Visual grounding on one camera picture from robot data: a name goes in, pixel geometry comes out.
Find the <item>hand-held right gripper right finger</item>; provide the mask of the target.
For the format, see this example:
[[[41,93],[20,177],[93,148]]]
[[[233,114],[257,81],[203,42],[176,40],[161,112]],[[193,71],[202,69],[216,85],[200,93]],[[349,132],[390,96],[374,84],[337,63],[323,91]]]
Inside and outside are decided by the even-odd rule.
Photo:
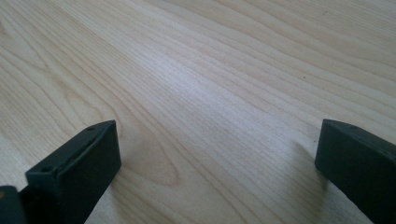
[[[362,128],[322,121],[317,169],[374,224],[396,224],[396,146]]]

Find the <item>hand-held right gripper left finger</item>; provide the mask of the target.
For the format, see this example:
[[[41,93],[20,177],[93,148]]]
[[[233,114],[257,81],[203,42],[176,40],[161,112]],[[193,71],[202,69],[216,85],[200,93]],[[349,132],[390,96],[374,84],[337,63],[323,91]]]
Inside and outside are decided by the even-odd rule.
[[[120,166],[116,122],[84,129],[25,173],[28,221],[84,224]]]

